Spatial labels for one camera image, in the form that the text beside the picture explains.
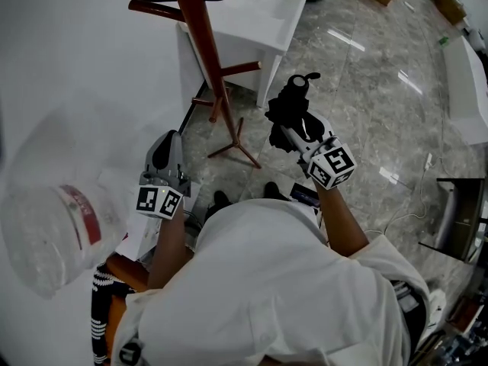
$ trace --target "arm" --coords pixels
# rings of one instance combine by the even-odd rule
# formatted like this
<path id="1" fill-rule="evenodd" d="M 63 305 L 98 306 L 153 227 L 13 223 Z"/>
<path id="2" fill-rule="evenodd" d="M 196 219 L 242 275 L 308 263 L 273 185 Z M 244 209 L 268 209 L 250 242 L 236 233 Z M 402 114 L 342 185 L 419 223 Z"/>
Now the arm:
<path id="1" fill-rule="evenodd" d="M 342 256 L 351 256 L 369 244 L 338 188 L 326 190 L 314 182 L 320 209 L 329 236 L 330 248 Z"/>
<path id="2" fill-rule="evenodd" d="M 162 289 L 186 264 L 183 200 L 170 220 L 161 222 L 158 244 L 147 281 L 148 289 Z"/>

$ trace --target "white shirt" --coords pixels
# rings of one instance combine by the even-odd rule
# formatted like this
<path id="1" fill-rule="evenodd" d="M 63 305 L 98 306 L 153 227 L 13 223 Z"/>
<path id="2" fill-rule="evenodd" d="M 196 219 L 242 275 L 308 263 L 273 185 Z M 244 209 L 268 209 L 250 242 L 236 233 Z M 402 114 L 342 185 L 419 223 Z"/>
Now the white shirt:
<path id="1" fill-rule="evenodd" d="M 220 210 L 164 289 L 127 297 L 112 362 L 121 364 L 121 347 L 137 335 L 152 366 L 256 366 L 265 355 L 406 364 L 409 334 L 390 280 L 428 305 L 419 273 L 385 236 L 351 258 L 323 240 L 301 204 L 260 199 Z"/>

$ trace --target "red label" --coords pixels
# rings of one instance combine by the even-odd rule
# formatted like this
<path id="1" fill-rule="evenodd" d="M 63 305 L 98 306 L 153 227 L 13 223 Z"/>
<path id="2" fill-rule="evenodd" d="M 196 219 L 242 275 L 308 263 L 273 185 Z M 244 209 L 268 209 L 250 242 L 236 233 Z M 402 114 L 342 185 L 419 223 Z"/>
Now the red label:
<path id="1" fill-rule="evenodd" d="M 83 223 L 85 224 L 86 233 L 88 234 L 88 241 L 91 245 L 101 240 L 100 225 L 98 224 L 97 215 L 93 210 L 93 206 L 85 195 L 80 190 L 70 185 L 60 186 L 71 198 L 75 200 L 82 212 Z"/>

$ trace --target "gray tile floor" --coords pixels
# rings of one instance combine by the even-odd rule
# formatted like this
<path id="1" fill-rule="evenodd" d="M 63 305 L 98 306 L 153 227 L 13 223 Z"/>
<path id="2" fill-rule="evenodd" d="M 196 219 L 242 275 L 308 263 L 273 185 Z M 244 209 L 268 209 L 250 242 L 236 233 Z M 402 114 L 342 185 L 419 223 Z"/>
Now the gray tile floor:
<path id="1" fill-rule="evenodd" d="M 452 39 L 460 34 L 430 0 L 393 0 L 386 8 L 373 0 L 307 4 L 268 98 L 274 98 L 295 72 L 322 74 L 310 86 L 310 107 L 329 118 L 358 161 L 355 174 L 340 190 L 364 230 L 384 231 L 394 217 L 405 214 L 422 217 L 426 157 L 431 153 L 434 161 L 443 158 L 445 167 L 437 161 L 423 177 L 425 217 L 392 223 L 387 237 L 426 280 L 438 279 L 453 302 L 471 267 L 421 247 L 418 241 L 433 231 L 441 211 L 435 179 L 447 173 L 483 177 L 485 160 L 484 148 L 466 145 L 449 122 L 448 83 L 438 43 L 443 36 Z M 417 89 L 400 80 L 399 73 Z M 189 172 L 202 184 L 195 207 L 199 215 L 217 189 L 237 202 L 261 197 L 270 180 L 284 194 L 294 182 L 312 186 L 296 164 L 297 155 L 270 146 L 271 124 L 265 110 L 255 106 L 253 92 L 235 87 L 232 108 L 235 121 L 245 118 L 242 141 L 263 169 L 254 169 L 237 150 L 207 159 L 208 153 L 230 143 L 230 137 L 222 118 L 210 124 L 210 110 L 197 107 L 183 138 Z M 395 185 L 379 173 L 381 167 L 398 174 Z"/>

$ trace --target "person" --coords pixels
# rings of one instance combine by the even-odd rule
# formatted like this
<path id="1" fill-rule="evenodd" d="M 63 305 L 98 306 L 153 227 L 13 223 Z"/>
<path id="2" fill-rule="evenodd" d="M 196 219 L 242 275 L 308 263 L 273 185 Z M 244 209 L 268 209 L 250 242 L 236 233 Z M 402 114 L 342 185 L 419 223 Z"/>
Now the person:
<path id="1" fill-rule="evenodd" d="M 425 282 L 384 235 L 368 242 L 337 188 L 316 190 L 329 247 L 313 211 L 268 184 L 238 204 L 217 193 L 186 263 L 180 206 L 162 223 L 151 290 L 127 297 L 112 362 L 406 365 Z"/>

